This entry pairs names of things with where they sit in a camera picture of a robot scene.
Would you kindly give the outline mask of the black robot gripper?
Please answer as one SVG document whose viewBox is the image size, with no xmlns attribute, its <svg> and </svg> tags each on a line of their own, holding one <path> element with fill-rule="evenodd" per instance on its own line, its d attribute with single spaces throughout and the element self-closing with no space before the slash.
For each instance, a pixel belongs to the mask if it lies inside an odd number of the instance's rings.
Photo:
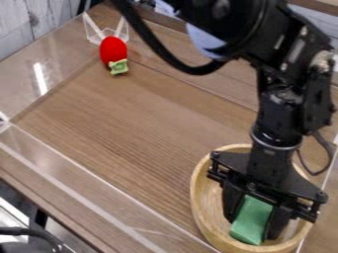
<svg viewBox="0 0 338 253">
<path fill-rule="evenodd" d="M 237 218 L 245 196 L 272 205 L 265 239 L 276 240 L 292 218 L 316 222 L 328 194 L 296 170 L 295 147 L 276 148 L 253 142 L 249 152 L 213 150 L 208 177 L 224 188 L 224 215 Z"/>
</svg>

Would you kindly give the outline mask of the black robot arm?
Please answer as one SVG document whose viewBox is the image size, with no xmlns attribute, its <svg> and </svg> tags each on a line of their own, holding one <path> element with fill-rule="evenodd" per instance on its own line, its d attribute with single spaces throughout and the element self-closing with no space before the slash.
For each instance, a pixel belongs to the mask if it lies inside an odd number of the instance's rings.
<svg viewBox="0 0 338 253">
<path fill-rule="evenodd" d="M 336 112 L 331 38 L 287 0 L 162 0 L 186 22 L 209 63 L 186 65 L 169 51 L 129 0 L 112 0 L 154 53 L 180 71 L 206 75 L 232 60 L 258 73 L 260 112 L 246 153 L 213 151 L 233 236 L 253 244 L 280 237 L 296 218 L 316 221 L 327 193 L 296 171 L 292 157 L 305 136 L 319 136 Z"/>
</svg>

